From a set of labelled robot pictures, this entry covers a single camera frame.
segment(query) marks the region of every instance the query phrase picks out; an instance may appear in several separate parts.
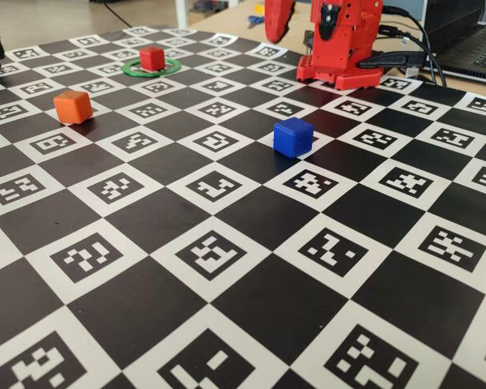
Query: table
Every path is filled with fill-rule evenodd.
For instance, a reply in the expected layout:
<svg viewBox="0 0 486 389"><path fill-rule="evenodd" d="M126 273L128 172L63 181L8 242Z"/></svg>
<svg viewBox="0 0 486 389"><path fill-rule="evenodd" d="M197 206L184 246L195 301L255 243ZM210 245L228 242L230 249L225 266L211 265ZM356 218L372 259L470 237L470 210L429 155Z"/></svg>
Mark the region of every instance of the table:
<svg viewBox="0 0 486 389"><path fill-rule="evenodd" d="M197 28L201 31L208 32L225 32L227 34L234 34L242 38L252 39L255 41L265 41L266 34L264 24L258 25L254 28L248 29L249 23L247 16L254 15L255 4L261 2L260 0L246 0L240 3L238 6L230 8L226 11L215 14L201 22L198 22L191 28ZM305 47L302 44L304 40L305 30L313 31L313 24L309 22L309 10L310 5L306 3L298 2L296 4L296 12L290 20L290 31L279 43L279 46L286 49L295 51L296 53L305 53ZM391 15L383 15L382 22L388 24L389 22L402 22L410 24L410 20L399 18ZM396 24L396 27L406 31L402 25ZM417 31L411 31L413 35L419 33ZM403 45L399 40L381 40L377 41L374 45L374 49L378 51L395 51L395 50L417 50L416 45L409 43L409 45ZM391 71L392 75L400 75L396 70ZM447 76L447 83L451 88L460 89L467 92L479 93L486 96L486 83L480 83L477 81L470 81L466 79L460 79L459 77Z"/></svg>

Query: wooden block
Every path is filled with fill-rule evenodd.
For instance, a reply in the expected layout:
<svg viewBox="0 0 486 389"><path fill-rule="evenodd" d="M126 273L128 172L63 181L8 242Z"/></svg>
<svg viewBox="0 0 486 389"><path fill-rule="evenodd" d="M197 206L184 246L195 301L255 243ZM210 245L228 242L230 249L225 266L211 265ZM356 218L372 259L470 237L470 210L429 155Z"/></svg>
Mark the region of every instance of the wooden block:
<svg viewBox="0 0 486 389"><path fill-rule="evenodd" d="M64 91L54 97L54 105L60 122L81 124L92 117L92 106L88 93Z"/></svg>

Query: cable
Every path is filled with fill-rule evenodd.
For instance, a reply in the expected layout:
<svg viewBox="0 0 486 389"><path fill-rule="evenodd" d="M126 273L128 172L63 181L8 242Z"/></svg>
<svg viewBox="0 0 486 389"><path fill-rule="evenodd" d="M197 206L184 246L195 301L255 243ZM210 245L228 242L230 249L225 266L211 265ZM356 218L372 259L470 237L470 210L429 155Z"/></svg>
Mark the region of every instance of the cable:
<svg viewBox="0 0 486 389"><path fill-rule="evenodd" d="M128 22L126 22L126 21L125 21L125 20L124 20L124 19L123 19L121 16L119 16L119 15L118 15L118 14L117 14L117 13L116 13L116 12L115 12L113 9L111 9L111 8L108 6L108 4L106 4L105 2L103 2L103 4L104 4L104 6L105 6L106 8L108 8L108 9L109 9L109 11L110 11L110 12L112 12L112 13L113 13L115 16L117 16L117 18L118 18L119 20L121 20L121 21L122 21L122 22L123 22L123 23L124 23L126 26L128 26L129 28L131 28L130 24L129 24Z"/></svg>

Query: green ring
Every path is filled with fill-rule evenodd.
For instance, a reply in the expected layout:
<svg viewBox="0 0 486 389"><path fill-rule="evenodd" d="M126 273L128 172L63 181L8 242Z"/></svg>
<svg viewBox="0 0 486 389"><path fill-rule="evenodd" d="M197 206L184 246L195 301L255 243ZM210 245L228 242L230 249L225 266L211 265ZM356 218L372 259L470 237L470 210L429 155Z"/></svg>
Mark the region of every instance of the green ring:
<svg viewBox="0 0 486 389"><path fill-rule="evenodd" d="M171 75L181 69L181 63L177 61L176 59L171 59L171 58L166 58L165 63L170 63L173 65L169 69L164 69L162 71L153 71L151 73L148 73L146 71L133 71L131 70L131 67L133 65L138 65L140 63L139 59L134 59L132 61L128 61L127 63L124 64L122 67L122 71L126 73L127 75L131 75L132 77L147 77L147 78L154 78L154 77L160 77L162 75Z"/></svg>

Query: black and white checkerboard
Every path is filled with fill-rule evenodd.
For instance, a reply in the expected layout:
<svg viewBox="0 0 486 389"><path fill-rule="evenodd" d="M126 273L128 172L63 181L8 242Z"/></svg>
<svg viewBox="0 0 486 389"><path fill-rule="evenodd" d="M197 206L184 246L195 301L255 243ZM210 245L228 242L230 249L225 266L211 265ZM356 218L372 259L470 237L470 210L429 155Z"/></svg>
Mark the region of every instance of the black and white checkerboard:
<svg viewBox="0 0 486 389"><path fill-rule="evenodd" d="M122 74L154 42L183 69ZM0 388L486 388L485 97L166 28L7 56Z"/></svg>

